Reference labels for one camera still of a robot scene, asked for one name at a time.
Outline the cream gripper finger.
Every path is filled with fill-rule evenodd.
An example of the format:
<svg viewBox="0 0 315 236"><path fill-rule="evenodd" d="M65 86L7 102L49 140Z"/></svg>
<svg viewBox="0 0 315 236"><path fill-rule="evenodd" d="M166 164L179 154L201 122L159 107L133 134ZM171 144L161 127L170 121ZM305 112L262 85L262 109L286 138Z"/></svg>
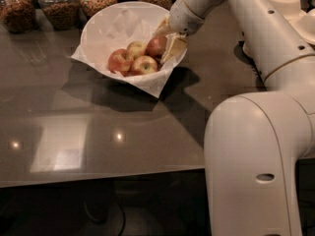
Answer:
<svg viewBox="0 0 315 236"><path fill-rule="evenodd" d="M161 64L169 60L179 62L187 50L187 39L179 33L169 34L166 37L166 47L160 59Z"/></svg>
<svg viewBox="0 0 315 236"><path fill-rule="evenodd" d="M173 33L169 24L169 16L165 16L153 33L153 36L166 36Z"/></svg>

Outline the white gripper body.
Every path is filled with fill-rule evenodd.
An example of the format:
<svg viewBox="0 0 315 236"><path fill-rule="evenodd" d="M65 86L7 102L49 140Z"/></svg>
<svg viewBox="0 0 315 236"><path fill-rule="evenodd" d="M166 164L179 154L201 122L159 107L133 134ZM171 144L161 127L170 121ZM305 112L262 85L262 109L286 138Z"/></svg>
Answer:
<svg viewBox="0 0 315 236"><path fill-rule="evenodd" d="M189 8L185 0L176 0L170 8L168 25L173 32L186 35L195 34L204 21Z"/></svg>

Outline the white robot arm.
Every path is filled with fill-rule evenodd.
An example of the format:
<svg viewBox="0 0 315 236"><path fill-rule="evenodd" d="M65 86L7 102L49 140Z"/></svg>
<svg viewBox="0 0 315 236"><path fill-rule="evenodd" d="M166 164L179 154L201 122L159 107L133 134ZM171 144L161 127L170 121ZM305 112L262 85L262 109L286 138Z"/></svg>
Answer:
<svg viewBox="0 0 315 236"><path fill-rule="evenodd" d="M160 33L195 33L221 0L176 0ZM205 131L212 236L302 236L295 164L314 154L315 52L270 0L225 0L263 92L230 97Z"/></svg>

